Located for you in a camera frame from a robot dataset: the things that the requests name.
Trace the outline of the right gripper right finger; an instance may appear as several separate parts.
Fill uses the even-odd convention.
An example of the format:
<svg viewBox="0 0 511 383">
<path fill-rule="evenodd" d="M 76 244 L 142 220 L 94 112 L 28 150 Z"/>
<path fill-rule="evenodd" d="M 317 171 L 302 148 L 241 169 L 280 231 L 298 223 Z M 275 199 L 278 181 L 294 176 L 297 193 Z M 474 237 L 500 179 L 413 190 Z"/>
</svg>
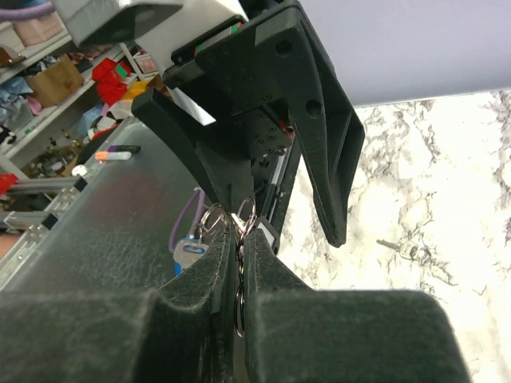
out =
<svg viewBox="0 0 511 383">
<path fill-rule="evenodd" d="M 253 382 L 467 382 L 438 302 L 414 290 L 313 290 L 262 231 L 244 244 L 246 366 Z"/>
</svg>

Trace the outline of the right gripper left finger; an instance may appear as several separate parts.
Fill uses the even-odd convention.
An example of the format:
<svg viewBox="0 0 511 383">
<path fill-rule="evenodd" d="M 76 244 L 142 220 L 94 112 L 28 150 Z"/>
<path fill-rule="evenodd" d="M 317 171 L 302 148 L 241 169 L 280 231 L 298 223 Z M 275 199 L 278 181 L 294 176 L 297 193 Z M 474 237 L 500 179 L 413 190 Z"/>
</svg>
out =
<svg viewBox="0 0 511 383">
<path fill-rule="evenodd" d="M 160 289 L 2 294 L 4 382 L 218 382 L 232 371 L 234 233 Z"/>
</svg>

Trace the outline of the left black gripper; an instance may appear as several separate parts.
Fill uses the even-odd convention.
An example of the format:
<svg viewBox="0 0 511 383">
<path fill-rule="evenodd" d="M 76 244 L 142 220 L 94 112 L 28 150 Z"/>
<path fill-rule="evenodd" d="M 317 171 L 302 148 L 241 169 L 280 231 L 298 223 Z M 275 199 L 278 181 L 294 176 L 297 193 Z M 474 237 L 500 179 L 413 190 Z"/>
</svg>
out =
<svg viewBox="0 0 511 383">
<path fill-rule="evenodd" d="M 363 129 L 314 30 L 277 21 L 301 9 L 277 1 L 247 22 L 231 16 L 172 52 L 164 83 L 212 123 L 201 124 L 154 88 L 134 99 L 132 113 L 228 211 L 252 195 L 251 159 L 283 154 L 293 125 L 319 222 L 329 244 L 341 247 Z"/>
</svg>

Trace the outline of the keys with blue tag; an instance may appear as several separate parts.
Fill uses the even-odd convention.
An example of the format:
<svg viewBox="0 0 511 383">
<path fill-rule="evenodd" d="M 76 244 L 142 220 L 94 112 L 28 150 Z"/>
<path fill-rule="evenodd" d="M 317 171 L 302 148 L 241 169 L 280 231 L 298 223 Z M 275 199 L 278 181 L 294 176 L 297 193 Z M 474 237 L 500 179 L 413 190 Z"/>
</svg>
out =
<svg viewBox="0 0 511 383">
<path fill-rule="evenodd" d="M 202 215 L 199 221 L 199 234 L 211 234 L 222 223 L 233 226 L 236 233 L 236 262 L 238 266 L 238 283 L 235 296 L 234 324 L 236 334 L 243 338 L 244 329 L 244 241 L 255 229 L 263 231 L 265 238 L 276 253 L 279 250 L 279 233 L 268 219 L 256 214 L 256 202 L 251 196 L 245 198 L 236 213 L 227 212 L 220 203 L 214 203 Z"/>
</svg>

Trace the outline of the blue plastic key tag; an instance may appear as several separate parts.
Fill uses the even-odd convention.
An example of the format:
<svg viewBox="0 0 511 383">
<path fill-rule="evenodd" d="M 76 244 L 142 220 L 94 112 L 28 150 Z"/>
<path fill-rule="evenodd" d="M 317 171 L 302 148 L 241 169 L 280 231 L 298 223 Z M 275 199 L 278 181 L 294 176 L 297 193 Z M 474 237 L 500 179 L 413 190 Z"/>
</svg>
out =
<svg viewBox="0 0 511 383">
<path fill-rule="evenodd" d="M 208 244 L 202 243 L 199 239 L 186 238 L 182 239 L 175 246 L 173 252 L 175 276 L 189 268 L 208 249 Z"/>
</svg>

